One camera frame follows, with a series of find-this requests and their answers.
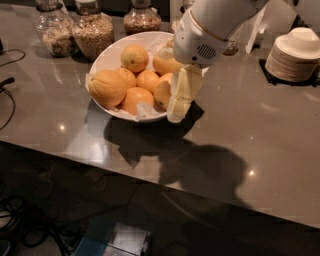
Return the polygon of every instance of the floor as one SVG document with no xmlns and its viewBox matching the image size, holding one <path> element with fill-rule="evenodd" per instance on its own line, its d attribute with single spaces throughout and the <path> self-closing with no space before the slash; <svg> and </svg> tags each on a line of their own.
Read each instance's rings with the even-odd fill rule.
<svg viewBox="0 0 320 256">
<path fill-rule="evenodd" d="M 8 219 L 0 218 L 0 239 L 11 241 L 11 256 L 62 255 L 51 235 L 38 246 L 26 247 L 42 232 L 23 236 L 32 220 L 79 234 L 69 248 L 74 251 L 96 218 L 150 231 L 153 256 L 320 252 L 318 230 L 243 208 L 6 143 L 0 143 L 0 163 L 0 207 L 10 198 L 13 208 L 21 205 L 19 200 L 24 202 L 12 227 L 1 229 Z M 73 237 L 66 233 L 61 237 L 71 245 Z"/>
</svg>

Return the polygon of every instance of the white bowl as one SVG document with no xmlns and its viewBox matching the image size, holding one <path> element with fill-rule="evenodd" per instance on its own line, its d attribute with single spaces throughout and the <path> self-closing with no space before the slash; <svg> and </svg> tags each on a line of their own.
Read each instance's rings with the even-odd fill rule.
<svg viewBox="0 0 320 256">
<path fill-rule="evenodd" d="M 116 41 L 105 49 L 99 57 L 93 63 L 90 74 L 93 75 L 97 71 L 104 69 L 115 70 L 121 66 L 120 55 L 124 47 L 130 44 L 140 44 L 143 46 L 149 54 L 149 63 L 147 69 L 153 69 L 152 60 L 153 56 L 165 45 L 165 43 L 172 38 L 173 34 L 167 32 L 144 32 L 138 33 L 131 36 L 127 36 L 123 39 Z M 153 116 L 142 116 L 137 117 L 131 116 L 129 113 L 123 113 L 121 110 L 106 109 L 96 102 L 96 104 L 105 112 L 112 116 L 136 122 L 154 122 L 163 119 L 167 116 L 167 112 L 157 112 Z"/>
<path fill-rule="evenodd" d="M 320 59 L 320 39 L 310 28 L 295 28 L 279 36 L 275 44 L 289 56 L 304 60 Z"/>
</svg>

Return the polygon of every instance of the orange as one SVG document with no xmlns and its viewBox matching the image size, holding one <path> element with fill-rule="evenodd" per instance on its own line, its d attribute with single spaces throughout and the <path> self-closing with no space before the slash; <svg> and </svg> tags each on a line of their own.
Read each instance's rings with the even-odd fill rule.
<svg viewBox="0 0 320 256">
<path fill-rule="evenodd" d="M 153 70 L 145 69 L 137 76 L 137 86 L 153 94 L 154 88 L 159 83 L 159 76 Z"/>
<path fill-rule="evenodd" d="M 165 59 L 159 56 L 157 53 L 152 61 L 154 70 L 163 76 L 167 73 L 173 73 L 183 67 L 183 64 L 178 62 L 174 57 Z"/>
<path fill-rule="evenodd" d="M 138 102 L 154 106 L 154 98 L 149 91 L 141 87 L 132 87 L 127 90 L 127 95 L 121 102 L 121 108 L 135 116 Z"/>
<path fill-rule="evenodd" d="M 126 46 L 120 55 L 121 65 L 134 73 L 144 70 L 149 63 L 147 50 L 139 44 Z"/>
<path fill-rule="evenodd" d="M 128 89 L 137 85 L 136 76 L 129 69 L 117 68 L 115 71 L 127 81 Z"/>
<path fill-rule="evenodd" d="M 126 96 L 127 82 L 114 70 L 101 70 L 89 81 L 88 90 L 101 106 L 111 108 L 119 105 Z"/>
<path fill-rule="evenodd" d="M 155 102 L 163 109 L 167 110 L 171 97 L 171 77 L 172 73 L 167 73 L 160 77 L 159 83 L 154 90 Z"/>
</svg>

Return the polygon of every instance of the countertop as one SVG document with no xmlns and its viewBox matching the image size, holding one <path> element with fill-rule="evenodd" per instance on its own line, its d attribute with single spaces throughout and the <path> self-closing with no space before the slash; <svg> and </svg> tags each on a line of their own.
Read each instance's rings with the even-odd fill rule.
<svg viewBox="0 0 320 256">
<path fill-rule="evenodd" d="M 187 118 L 139 124 L 92 101 L 81 55 L 53 58 L 33 7 L 0 4 L 1 40 L 26 57 L 0 68 L 16 101 L 0 140 L 221 202 L 320 227 L 320 88 L 276 86 L 259 65 L 268 49 L 222 56 Z M 116 38 L 123 36 L 114 18 Z M 0 55 L 1 63 L 19 53 Z M 0 94 L 0 123 L 12 105 Z"/>
</svg>

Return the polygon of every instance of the spice jar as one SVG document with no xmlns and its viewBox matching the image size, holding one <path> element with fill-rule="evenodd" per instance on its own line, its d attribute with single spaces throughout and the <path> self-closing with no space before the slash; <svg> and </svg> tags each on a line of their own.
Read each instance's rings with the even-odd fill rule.
<svg viewBox="0 0 320 256">
<path fill-rule="evenodd" d="M 178 26 L 182 15 L 185 13 L 186 10 L 188 10 L 193 3 L 195 2 L 195 0 L 183 0 L 183 6 L 181 6 L 180 11 L 181 11 L 181 15 L 179 15 L 178 17 L 176 17 L 170 24 L 170 30 L 172 33 L 175 32 L 176 27 Z"/>
<path fill-rule="evenodd" d="M 79 19 L 72 29 L 73 36 L 82 54 L 94 61 L 114 42 L 111 18 L 101 13 L 96 1 L 76 0 Z"/>
<path fill-rule="evenodd" d="M 78 51 L 72 35 L 73 19 L 63 12 L 58 0 L 37 0 L 40 16 L 34 28 L 42 44 L 55 57 L 67 57 Z"/>
<path fill-rule="evenodd" d="M 123 17 L 127 35 L 160 30 L 161 17 L 151 6 L 150 0 L 131 0 L 131 10 Z"/>
</svg>

